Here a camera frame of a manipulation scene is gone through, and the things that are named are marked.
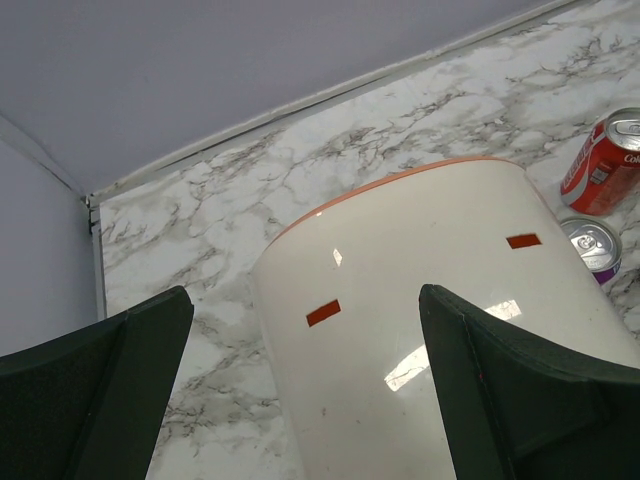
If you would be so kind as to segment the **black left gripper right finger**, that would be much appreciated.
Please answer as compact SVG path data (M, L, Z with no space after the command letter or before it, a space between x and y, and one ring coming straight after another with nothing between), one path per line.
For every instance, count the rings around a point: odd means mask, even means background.
M420 320L459 479L636 479L639 371L500 320L439 285Z

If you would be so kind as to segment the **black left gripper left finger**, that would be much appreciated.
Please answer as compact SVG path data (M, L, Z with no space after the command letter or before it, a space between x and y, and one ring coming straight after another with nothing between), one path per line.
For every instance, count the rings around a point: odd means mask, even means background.
M145 478L193 317L176 286L2 357L2 478Z

